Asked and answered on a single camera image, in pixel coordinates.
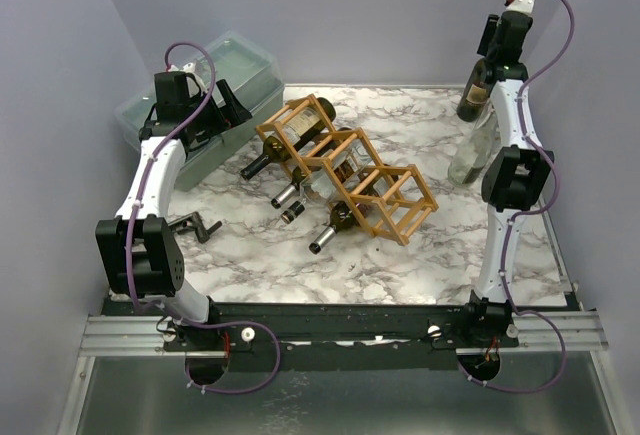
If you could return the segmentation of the green bottle silver capsule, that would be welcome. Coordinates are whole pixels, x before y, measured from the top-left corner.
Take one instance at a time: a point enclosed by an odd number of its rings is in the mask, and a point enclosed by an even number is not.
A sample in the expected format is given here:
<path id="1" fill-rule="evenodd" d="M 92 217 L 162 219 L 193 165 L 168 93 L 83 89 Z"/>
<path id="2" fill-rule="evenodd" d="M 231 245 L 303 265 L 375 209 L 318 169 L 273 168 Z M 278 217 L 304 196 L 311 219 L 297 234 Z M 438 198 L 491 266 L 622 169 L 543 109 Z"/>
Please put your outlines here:
<path id="1" fill-rule="evenodd" d="M 465 122 L 475 122 L 485 108 L 496 82 L 495 64 L 483 57 L 476 62 L 456 109 Z"/>

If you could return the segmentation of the tall clear glass bottle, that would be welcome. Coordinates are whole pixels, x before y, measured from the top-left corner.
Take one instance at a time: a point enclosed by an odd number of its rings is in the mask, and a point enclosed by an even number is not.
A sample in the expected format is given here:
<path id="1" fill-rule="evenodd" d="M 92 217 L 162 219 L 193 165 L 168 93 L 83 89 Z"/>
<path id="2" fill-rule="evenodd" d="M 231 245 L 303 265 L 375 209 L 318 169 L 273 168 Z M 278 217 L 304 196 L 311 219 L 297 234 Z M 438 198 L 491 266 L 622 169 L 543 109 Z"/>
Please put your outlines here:
<path id="1" fill-rule="evenodd" d="M 471 132 L 459 144 L 448 167 L 448 179 L 456 186 L 473 184 L 491 159 L 499 143 L 497 115 L 489 102 Z"/>

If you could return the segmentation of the dark green wine bottle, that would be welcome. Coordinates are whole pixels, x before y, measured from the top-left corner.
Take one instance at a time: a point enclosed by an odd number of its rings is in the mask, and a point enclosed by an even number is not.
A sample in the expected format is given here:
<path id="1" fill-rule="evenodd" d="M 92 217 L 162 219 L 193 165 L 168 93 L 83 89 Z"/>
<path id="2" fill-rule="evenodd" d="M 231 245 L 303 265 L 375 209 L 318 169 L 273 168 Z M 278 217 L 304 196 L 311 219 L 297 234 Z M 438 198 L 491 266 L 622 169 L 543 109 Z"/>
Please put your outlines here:
<path id="1" fill-rule="evenodd" d="M 325 114 L 333 121 L 336 111 L 326 98 L 309 97 L 290 100 L 265 123 L 256 127 L 262 139 L 262 153 L 240 171 L 245 180 L 250 180 L 272 163 L 283 164 L 291 158 L 292 148 L 299 152 L 326 127 Z"/>

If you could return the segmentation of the green wine bottle brown label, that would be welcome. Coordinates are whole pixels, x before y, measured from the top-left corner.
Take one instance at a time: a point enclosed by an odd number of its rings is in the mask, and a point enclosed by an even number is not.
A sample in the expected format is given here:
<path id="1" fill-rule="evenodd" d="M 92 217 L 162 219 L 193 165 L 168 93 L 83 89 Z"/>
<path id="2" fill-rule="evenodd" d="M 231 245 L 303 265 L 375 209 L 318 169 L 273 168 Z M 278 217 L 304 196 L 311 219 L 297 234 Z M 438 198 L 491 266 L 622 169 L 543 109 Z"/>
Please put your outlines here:
<path id="1" fill-rule="evenodd" d="M 333 151 L 337 147 L 338 147 L 338 142 L 331 141 L 327 145 L 323 146 L 316 153 L 316 156 L 323 156 Z M 271 206 L 275 209 L 279 209 L 289 199 L 296 196 L 299 193 L 300 184 L 306 177 L 307 175 L 303 173 L 300 167 L 295 167 L 292 171 L 291 182 L 282 191 L 280 191 L 275 197 L 271 199 Z"/>

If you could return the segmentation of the clear square liquor bottle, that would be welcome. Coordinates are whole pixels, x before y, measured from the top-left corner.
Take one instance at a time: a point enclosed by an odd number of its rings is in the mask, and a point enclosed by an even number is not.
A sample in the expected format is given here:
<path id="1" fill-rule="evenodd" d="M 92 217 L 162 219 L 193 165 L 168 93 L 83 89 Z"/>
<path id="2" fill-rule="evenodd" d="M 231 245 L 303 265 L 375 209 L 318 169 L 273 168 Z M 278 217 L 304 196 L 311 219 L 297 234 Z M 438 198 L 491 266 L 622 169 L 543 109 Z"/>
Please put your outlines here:
<path id="1" fill-rule="evenodd" d="M 333 173 L 339 182 L 352 186 L 362 168 L 369 165 L 372 158 L 362 141 L 356 139 L 334 159 L 334 162 Z M 307 176 L 300 167 L 296 167 L 289 186 L 271 200 L 272 206 L 279 208 L 298 195 L 298 198 L 281 213 L 281 219 L 286 224 L 292 223 L 301 215 L 309 202 L 326 204 L 337 197 L 337 190 L 326 171 L 322 167 L 312 167 L 311 171 L 311 176 Z"/>

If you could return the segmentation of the green wine bottle white label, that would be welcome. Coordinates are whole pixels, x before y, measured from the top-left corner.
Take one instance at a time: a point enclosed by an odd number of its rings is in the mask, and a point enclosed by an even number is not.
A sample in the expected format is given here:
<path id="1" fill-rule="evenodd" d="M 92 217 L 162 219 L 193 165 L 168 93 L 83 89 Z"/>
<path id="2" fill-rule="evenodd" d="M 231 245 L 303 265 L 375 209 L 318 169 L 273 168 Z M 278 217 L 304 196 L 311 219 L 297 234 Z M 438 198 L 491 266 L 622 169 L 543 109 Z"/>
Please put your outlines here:
<path id="1" fill-rule="evenodd" d="M 349 162 L 344 162 L 334 170 L 336 177 L 348 190 L 355 189 L 367 177 L 366 173 L 354 173 Z M 313 254 L 319 254 L 322 249 L 340 232 L 359 226 L 354 213 L 345 201 L 339 200 L 339 192 L 335 189 L 328 175 L 321 171 L 321 175 L 304 185 L 307 201 L 314 203 L 332 204 L 327 227 L 309 245 Z"/>

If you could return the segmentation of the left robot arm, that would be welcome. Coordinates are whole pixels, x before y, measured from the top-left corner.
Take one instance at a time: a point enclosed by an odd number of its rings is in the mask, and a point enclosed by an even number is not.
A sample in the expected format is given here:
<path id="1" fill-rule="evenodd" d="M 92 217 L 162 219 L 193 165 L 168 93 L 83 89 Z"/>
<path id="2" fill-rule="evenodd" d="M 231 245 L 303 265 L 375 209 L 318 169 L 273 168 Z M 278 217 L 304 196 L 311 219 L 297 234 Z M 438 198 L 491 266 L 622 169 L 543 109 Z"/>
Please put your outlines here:
<path id="1" fill-rule="evenodd" d="M 125 201 L 95 229 L 110 290 L 138 309 L 158 308 L 188 325 L 201 350 L 222 335 L 212 300 L 185 279 L 182 251 L 167 221 L 190 152 L 251 119 L 225 80 L 204 83 L 194 64 L 154 76 L 156 101 L 139 131 L 140 160 Z"/>

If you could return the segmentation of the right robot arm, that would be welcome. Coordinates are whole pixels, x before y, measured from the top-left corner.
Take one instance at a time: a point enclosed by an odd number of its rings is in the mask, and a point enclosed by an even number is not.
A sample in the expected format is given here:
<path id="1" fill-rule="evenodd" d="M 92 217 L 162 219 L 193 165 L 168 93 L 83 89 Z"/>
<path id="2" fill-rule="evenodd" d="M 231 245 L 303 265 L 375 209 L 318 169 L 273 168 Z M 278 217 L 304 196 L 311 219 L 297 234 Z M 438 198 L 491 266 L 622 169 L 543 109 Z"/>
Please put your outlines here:
<path id="1" fill-rule="evenodd" d="M 480 347 L 507 334 L 512 305 L 506 291 L 512 282 L 518 238 L 524 214 L 536 204 L 550 173 L 532 128 L 525 96 L 519 91 L 528 79 L 520 61 L 529 14 L 506 10 L 488 16 L 476 62 L 457 109 L 465 121 L 474 121 L 478 134 L 482 118 L 495 119 L 500 149 L 488 167 L 481 195 L 488 205 L 488 236 L 481 273 L 464 306 L 460 334 L 469 345 Z"/>

